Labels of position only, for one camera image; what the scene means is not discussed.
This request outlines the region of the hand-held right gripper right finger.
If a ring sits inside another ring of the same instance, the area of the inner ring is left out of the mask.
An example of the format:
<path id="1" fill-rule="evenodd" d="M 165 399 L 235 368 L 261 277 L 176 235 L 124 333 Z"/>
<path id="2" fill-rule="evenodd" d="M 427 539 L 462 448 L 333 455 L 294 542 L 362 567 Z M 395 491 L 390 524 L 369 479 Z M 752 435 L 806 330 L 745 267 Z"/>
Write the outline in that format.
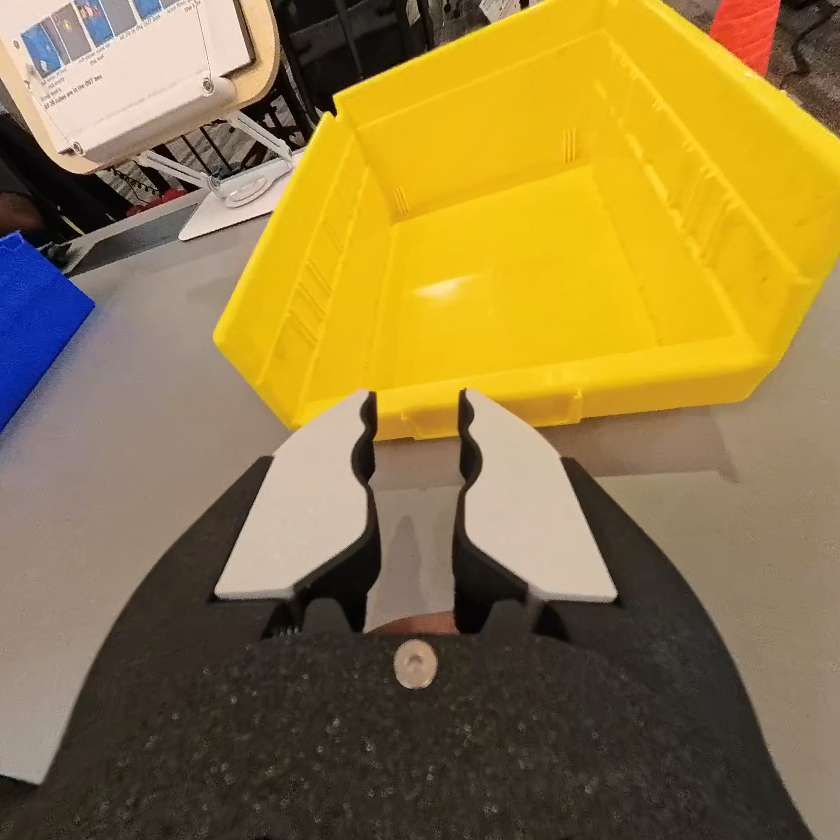
<path id="1" fill-rule="evenodd" d="M 506 602 L 530 627 L 551 604 L 617 604 L 616 584 L 558 450 L 475 388 L 458 394 L 457 423 L 457 630 L 478 634 Z"/>

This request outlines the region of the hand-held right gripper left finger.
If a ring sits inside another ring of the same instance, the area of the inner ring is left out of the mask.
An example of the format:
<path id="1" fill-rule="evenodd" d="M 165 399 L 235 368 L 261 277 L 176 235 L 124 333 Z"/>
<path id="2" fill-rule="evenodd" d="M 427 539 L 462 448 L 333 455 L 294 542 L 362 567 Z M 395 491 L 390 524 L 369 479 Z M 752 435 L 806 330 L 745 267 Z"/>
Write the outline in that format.
<path id="1" fill-rule="evenodd" d="M 215 584 L 218 601 L 278 602 L 302 626 L 310 605 L 331 600 L 363 632 L 382 569 L 376 432 L 376 393 L 360 389 L 278 447 Z"/>

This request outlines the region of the yellow plastic bin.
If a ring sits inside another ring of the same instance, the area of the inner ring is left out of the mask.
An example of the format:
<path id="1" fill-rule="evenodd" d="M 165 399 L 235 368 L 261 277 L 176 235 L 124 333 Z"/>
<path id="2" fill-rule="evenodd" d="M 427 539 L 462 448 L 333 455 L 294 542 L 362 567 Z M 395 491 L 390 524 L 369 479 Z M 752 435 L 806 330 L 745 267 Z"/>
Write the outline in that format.
<path id="1" fill-rule="evenodd" d="M 838 260 L 835 134 L 662 2 L 542 2 L 341 91 L 217 322 L 290 429 L 736 403 Z"/>

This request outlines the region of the blue plastic bin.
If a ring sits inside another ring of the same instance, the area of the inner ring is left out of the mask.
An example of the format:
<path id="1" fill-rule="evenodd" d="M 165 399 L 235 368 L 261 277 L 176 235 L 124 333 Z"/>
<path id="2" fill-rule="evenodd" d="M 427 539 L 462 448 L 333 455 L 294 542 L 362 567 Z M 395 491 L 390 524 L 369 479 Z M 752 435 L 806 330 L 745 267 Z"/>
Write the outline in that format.
<path id="1" fill-rule="evenodd" d="M 96 304 L 16 232 L 1 240 L 1 428 Z"/>

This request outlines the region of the grey desk hatch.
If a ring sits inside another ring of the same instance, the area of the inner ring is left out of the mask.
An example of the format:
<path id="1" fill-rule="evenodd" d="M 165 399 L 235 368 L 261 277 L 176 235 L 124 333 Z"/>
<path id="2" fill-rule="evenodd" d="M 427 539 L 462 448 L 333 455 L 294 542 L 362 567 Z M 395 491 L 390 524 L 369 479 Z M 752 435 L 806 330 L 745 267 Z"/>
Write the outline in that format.
<path id="1" fill-rule="evenodd" d="M 63 269 L 65 276 L 73 278 L 175 242 L 198 204 L 186 196 L 104 228 L 101 237 L 72 246 Z"/>

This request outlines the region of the white desk stand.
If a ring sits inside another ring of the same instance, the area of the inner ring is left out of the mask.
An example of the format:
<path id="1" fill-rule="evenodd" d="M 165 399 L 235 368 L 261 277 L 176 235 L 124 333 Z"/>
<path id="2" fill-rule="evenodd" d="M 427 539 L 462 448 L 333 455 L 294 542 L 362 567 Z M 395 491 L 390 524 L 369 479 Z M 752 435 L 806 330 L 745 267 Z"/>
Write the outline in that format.
<path id="1" fill-rule="evenodd" d="M 226 78 L 193 75 L 177 83 L 172 92 L 161 95 L 164 103 L 162 114 L 146 123 L 145 127 L 169 129 L 187 118 L 219 116 L 223 106 L 235 103 L 235 94 L 235 85 Z M 206 192 L 203 201 L 178 234 L 181 242 L 202 238 L 271 214 L 301 160 L 301 151 L 292 152 L 285 141 L 274 137 L 242 111 L 226 112 L 224 121 L 267 151 L 275 153 L 276 158 L 222 181 L 181 163 L 169 161 L 151 150 L 133 158 L 138 165 L 184 180 Z"/>

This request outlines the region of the beige wooden board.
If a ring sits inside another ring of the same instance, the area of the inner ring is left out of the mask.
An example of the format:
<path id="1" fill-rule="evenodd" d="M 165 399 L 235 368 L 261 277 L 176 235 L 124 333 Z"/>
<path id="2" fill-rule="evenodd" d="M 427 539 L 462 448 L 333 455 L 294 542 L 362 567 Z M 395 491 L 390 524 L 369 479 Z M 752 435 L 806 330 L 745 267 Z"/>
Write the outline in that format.
<path id="1" fill-rule="evenodd" d="M 240 2 L 247 30 L 255 52 L 255 60 L 249 67 L 233 72 L 230 80 L 236 90 L 235 103 L 222 107 L 218 116 L 206 116 L 198 119 L 187 118 L 173 128 L 142 129 L 134 139 L 118 147 L 112 144 L 106 148 L 100 160 L 93 160 L 87 155 L 60 154 L 50 142 L 43 123 L 39 120 L 33 104 L 28 100 L 21 80 L 15 75 L 12 60 L 6 48 L 2 47 L 1 20 L 1 73 L 3 107 L 18 118 L 46 155 L 59 167 L 73 174 L 90 174 L 107 167 L 124 163 L 134 156 L 153 147 L 167 143 L 181 135 L 188 134 L 214 121 L 223 121 L 229 111 L 242 110 L 262 99 L 269 91 L 277 76 L 280 63 L 280 41 L 277 23 L 270 2 Z"/>

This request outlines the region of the black office chair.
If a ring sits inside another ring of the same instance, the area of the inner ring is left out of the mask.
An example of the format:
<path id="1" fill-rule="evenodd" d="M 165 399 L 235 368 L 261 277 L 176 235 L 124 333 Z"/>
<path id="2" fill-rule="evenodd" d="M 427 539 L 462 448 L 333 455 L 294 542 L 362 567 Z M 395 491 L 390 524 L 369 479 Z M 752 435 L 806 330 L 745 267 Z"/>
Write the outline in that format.
<path id="1" fill-rule="evenodd" d="M 314 121 L 335 112 L 334 96 L 435 46 L 427 1 L 272 3 L 282 48 Z"/>

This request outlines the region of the white paper sheet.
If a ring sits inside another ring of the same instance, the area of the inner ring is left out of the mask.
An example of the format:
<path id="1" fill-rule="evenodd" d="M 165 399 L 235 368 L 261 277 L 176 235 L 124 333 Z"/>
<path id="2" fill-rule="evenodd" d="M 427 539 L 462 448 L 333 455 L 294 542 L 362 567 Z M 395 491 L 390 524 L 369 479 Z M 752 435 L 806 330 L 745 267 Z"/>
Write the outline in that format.
<path id="1" fill-rule="evenodd" d="M 240 2 L 2 2 L 2 47 L 60 154 L 100 160 L 253 64 Z"/>

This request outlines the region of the orange traffic cone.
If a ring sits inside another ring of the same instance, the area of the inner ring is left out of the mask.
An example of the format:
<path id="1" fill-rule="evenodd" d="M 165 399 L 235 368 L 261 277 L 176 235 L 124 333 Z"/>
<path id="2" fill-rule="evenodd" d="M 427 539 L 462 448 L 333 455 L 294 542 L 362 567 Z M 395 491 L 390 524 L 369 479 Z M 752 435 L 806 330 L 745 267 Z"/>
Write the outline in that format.
<path id="1" fill-rule="evenodd" d="M 780 1 L 720 1 L 708 35 L 759 77 L 766 77 Z"/>

